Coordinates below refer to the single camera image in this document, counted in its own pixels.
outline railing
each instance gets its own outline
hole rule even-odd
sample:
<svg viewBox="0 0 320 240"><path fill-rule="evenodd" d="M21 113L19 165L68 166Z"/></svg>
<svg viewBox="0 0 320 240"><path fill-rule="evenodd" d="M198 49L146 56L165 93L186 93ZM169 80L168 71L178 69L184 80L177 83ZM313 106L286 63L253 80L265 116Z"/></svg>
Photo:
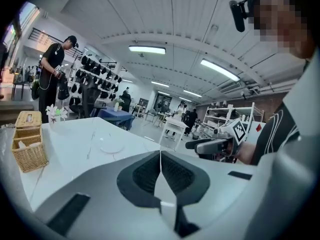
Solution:
<svg viewBox="0 0 320 240"><path fill-rule="evenodd" d="M46 34L36 28L32 29L32 32L29 35L29 39L36 41L37 43L42 44L47 47L49 47L52 44L56 44L56 43L62 44L63 43L63 41L61 41L61 40L59 40L49 34ZM77 57L78 54L81 54L82 52L76 48L71 48L69 50L65 50L64 53L75 58L75 57Z"/></svg>

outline wicker basket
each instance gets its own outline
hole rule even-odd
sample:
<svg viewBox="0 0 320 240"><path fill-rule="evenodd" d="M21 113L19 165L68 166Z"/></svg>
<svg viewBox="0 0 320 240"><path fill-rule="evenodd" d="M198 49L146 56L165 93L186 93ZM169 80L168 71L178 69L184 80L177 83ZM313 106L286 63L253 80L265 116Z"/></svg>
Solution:
<svg viewBox="0 0 320 240"><path fill-rule="evenodd" d="M37 111L31 111L31 113L30 111L22 111L15 125L19 128L15 129L11 150L20 169L27 173L45 167L48 164L48 159L43 144L41 113L39 117ZM22 141L26 147L19 148L19 141ZM34 143L39 143L39 145L30 146Z"/></svg>

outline fluorescent light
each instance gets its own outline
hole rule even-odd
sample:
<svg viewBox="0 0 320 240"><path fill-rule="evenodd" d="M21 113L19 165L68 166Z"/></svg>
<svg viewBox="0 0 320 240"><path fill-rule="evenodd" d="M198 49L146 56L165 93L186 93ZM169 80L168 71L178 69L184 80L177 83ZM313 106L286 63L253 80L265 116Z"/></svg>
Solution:
<svg viewBox="0 0 320 240"><path fill-rule="evenodd" d="M187 102L192 102L192 100L188 100L188 99L186 99L186 98L182 98L182 97L179 97L179 99L181 99L181 100L185 100L185 101L187 101Z"/></svg>
<svg viewBox="0 0 320 240"><path fill-rule="evenodd" d="M170 96L170 94L162 92L162 91L158 91L158 93Z"/></svg>
<svg viewBox="0 0 320 240"><path fill-rule="evenodd" d="M193 92L188 91L188 90L183 90L183 91L184 91L185 93L187 93L187 94L192 94L192 95L197 96L197 97L202 97L201 95L196 94L196 93L193 93Z"/></svg>
<svg viewBox="0 0 320 240"><path fill-rule="evenodd" d="M230 78L231 80L233 80L235 82L240 80L240 78L237 77L235 74L229 72L228 70L224 69L223 67L221 67L217 64L214 64L210 61L207 61L206 59L203 59L200 64L225 75L227 78Z"/></svg>
<svg viewBox="0 0 320 240"><path fill-rule="evenodd" d="M155 141L154 139L152 138L148 138L147 136L144 136L146 139L149 139L149 140L152 140L153 142Z"/></svg>
<svg viewBox="0 0 320 240"><path fill-rule="evenodd" d="M154 46L141 46L141 45L130 45L129 49L131 52L145 52L154 54L166 54L166 48L154 47Z"/></svg>
<svg viewBox="0 0 320 240"><path fill-rule="evenodd" d="M151 81L151 83L153 83L155 85L159 85L159 86L169 87L169 85L166 85L166 84L163 84L163 83L159 83L159 82Z"/></svg>

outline blue table cover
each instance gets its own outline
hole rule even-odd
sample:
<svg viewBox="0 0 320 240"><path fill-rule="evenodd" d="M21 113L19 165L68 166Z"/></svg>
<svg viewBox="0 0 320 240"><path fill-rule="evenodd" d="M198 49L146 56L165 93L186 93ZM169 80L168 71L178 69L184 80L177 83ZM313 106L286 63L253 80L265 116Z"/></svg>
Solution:
<svg viewBox="0 0 320 240"><path fill-rule="evenodd" d="M132 122L135 119L135 117L131 113L128 113L126 111L123 111L123 110L115 111L114 109L115 109L114 107L106 106L105 109L100 109L97 117L99 117L99 118L119 118L119 119L121 119L121 121L117 122L116 125L125 121L124 126L129 131L131 129ZM93 109L90 116L93 117L95 115L95 113L96 113L96 108Z"/></svg>

